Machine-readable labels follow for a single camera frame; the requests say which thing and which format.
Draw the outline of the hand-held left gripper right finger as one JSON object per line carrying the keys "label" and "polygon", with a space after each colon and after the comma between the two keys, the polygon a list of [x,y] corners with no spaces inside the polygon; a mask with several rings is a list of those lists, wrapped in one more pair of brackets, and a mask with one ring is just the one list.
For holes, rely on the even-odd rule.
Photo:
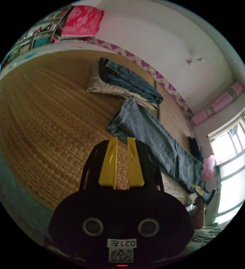
{"label": "hand-held left gripper right finger", "polygon": [[128,187],[136,188],[144,186],[143,173],[139,160],[139,154],[135,138],[127,138],[128,150]]}

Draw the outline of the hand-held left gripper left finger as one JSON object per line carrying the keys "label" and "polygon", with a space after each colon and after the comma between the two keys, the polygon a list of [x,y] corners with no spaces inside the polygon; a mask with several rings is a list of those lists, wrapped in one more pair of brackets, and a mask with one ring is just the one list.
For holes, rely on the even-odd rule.
{"label": "hand-held left gripper left finger", "polygon": [[101,187],[116,189],[118,139],[109,139],[98,183]]}

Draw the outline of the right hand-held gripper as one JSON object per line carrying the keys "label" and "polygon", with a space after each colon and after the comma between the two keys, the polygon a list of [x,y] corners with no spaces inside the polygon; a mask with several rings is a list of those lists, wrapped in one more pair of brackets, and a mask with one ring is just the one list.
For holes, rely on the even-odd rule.
{"label": "right hand-held gripper", "polygon": [[213,199],[216,189],[213,189],[211,192],[205,191],[198,185],[194,185],[194,190],[198,196],[204,196],[204,204],[209,205]]}

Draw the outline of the person's right hand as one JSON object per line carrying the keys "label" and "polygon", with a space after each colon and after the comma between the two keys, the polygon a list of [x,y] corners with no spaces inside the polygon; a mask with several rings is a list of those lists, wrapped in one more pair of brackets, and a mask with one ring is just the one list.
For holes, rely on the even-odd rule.
{"label": "person's right hand", "polygon": [[203,201],[202,197],[198,196],[195,199],[195,207],[196,207],[196,211],[198,212],[203,212],[205,210],[205,202]]}

